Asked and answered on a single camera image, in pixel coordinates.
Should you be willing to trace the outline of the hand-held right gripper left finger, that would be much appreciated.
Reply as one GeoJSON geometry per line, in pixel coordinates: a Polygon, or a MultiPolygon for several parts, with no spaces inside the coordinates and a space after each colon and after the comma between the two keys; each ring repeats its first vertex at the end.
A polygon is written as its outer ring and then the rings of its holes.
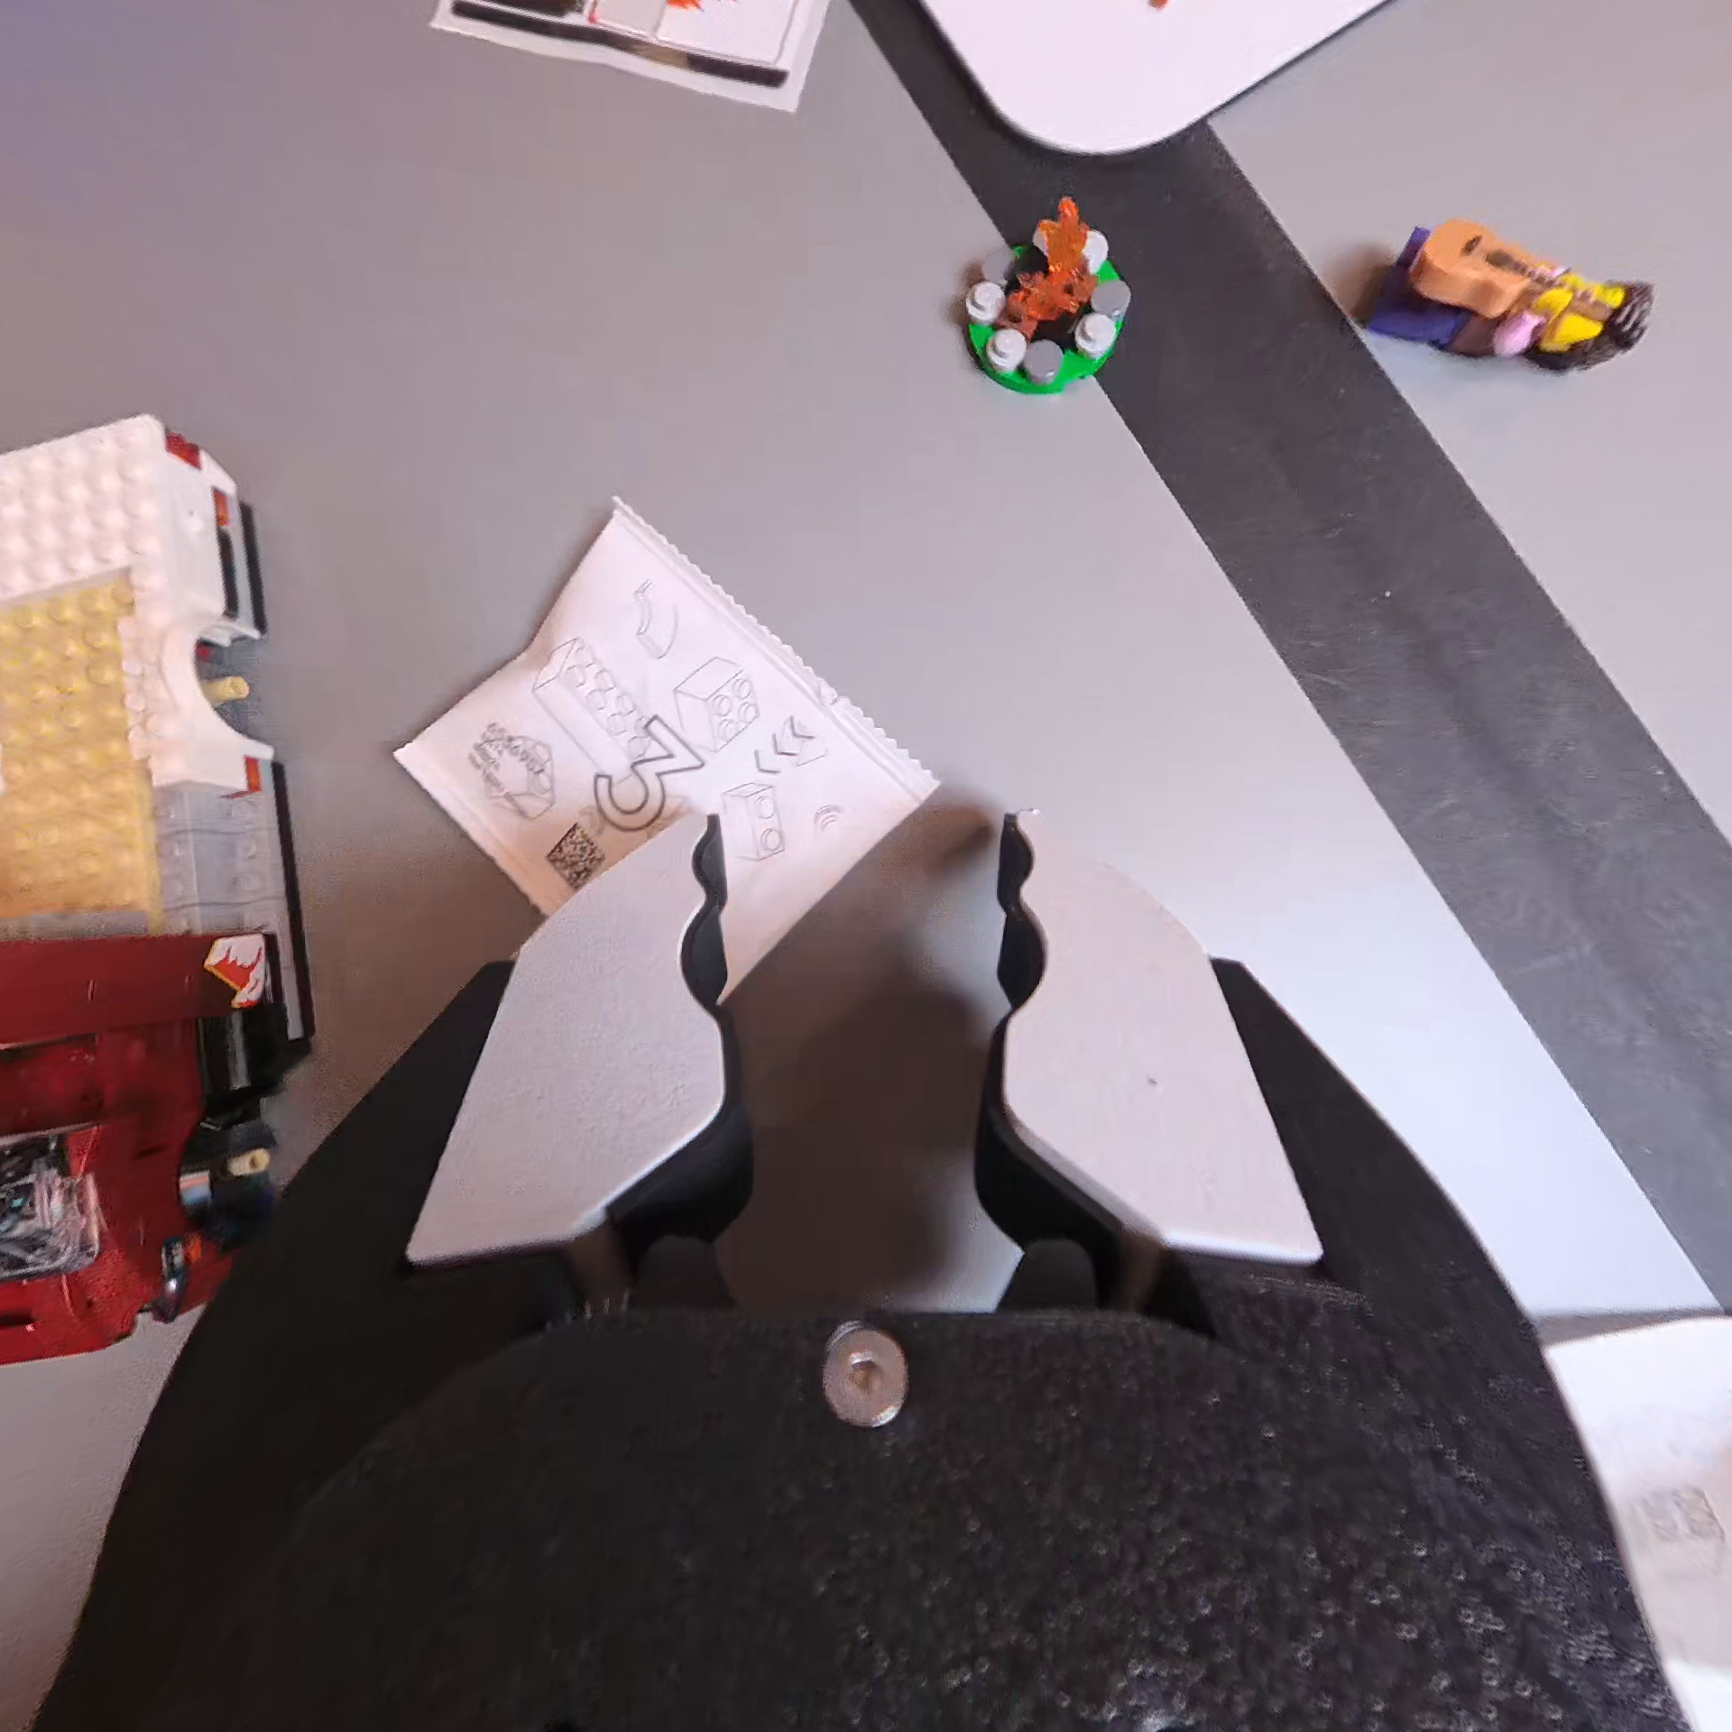
{"type": "Polygon", "coordinates": [[[418,1221],[413,1265],[568,1250],[639,1265],[716,1243],[750,1198],[750,1120],[722,1004],[722,824],[686,815],[514,954],[418,1221]]]}

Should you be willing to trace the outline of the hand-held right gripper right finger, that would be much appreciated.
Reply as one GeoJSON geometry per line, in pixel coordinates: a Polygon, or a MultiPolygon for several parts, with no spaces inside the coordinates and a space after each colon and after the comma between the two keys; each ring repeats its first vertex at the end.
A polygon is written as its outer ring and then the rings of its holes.
{"type": "Polygon", "coordinates": [[[1323,1246],[1212,959],[1135,880],[1006,815],[984,1149],[1115,1238],[1272,1268],[1323,1246]]]}

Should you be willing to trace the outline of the small white printed paper bag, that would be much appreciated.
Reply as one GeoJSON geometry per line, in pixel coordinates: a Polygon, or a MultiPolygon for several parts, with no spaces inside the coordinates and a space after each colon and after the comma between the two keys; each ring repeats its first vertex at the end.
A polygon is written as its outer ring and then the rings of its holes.
{"type": "Polygon", "coordinates": [[[541,917],[713,817],[729,981],[937,788],[622,500],[525,650],[395,762],[541,917]]]}

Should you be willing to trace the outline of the large white printed paper bag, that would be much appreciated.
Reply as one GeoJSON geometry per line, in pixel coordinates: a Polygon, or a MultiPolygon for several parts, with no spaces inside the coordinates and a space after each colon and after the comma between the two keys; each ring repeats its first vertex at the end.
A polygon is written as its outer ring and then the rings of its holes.
{"type": "Polygon", "coordinates": [[[1730,1319],[1545,1349],[1693,1728],[1730,1725],[1730,1319]]]}

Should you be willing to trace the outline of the grey desk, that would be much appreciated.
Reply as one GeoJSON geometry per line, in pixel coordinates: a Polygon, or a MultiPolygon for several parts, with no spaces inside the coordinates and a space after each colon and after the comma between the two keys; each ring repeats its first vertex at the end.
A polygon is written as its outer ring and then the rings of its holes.
{"type": "Polygon", "coordinates": [[[394,761],[622,498],[941,788],[742,986],[756,1309],[962,1308],[1038,808],[1243,961],[1549,1333],[1718,1304],[1100,388],[947,321],[996,245],[855,13],[793,115],[491,50],[429,3],[3,3],[3,448],[154,412],[235,472],[333,1127],[534,912],[394,761]]]}

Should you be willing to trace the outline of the white desk stand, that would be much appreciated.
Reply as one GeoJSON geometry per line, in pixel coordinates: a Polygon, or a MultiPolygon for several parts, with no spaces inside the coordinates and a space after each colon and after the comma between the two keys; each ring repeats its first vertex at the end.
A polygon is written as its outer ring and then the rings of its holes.
{"type": "Polygon", "coordinates": [[[1212,117],[1378,2],[926,2],[1008,127],[1072,156],[1115,156],[1212,117]]]}

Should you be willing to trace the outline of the toy brick camper van model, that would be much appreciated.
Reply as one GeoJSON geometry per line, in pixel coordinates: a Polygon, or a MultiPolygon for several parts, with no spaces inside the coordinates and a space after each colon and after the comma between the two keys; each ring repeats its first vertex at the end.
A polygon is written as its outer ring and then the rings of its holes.
{"type": "Polygon", "coordinates": [[[1,459],[1,1362],[175,1322],[267,1223],[316,1030],[241,489],[137,414],[1,459]]]}

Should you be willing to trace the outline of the toy brick campfire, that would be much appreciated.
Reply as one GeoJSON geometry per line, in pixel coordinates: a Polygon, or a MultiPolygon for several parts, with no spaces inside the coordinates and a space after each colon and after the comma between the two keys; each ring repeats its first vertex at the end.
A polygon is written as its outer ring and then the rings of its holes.
{"type": "Polygon", "coordinates": [[[959,311],[988,380],[1015,395],[1057,397],[1115,354],[1130,304],[1107,234],[1065,194],[1024,244],[972,269],[959,311]]]}

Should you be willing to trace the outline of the toy minifigure with guitar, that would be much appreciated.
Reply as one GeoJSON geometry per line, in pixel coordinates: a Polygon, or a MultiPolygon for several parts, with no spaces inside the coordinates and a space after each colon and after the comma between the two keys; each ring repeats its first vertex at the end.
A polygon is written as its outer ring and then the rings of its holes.
{"type": "Polygon", "coordinates": [[[1361,324],[1440,354],[1573,375],[1634,351],[1653,298],[1650,282],[1595,281],[1483,222],[1448,220],[1412,228],[1361,324]]]}

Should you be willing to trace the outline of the printed sticker sheet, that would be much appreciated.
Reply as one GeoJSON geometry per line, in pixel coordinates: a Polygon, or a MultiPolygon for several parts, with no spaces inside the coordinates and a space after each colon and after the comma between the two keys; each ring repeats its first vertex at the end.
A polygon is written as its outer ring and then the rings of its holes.
{"type": "Polygon", "coordinates": [[[439,2],[431,26],[789,114],[829,11],[826,2],[439,2]]]}

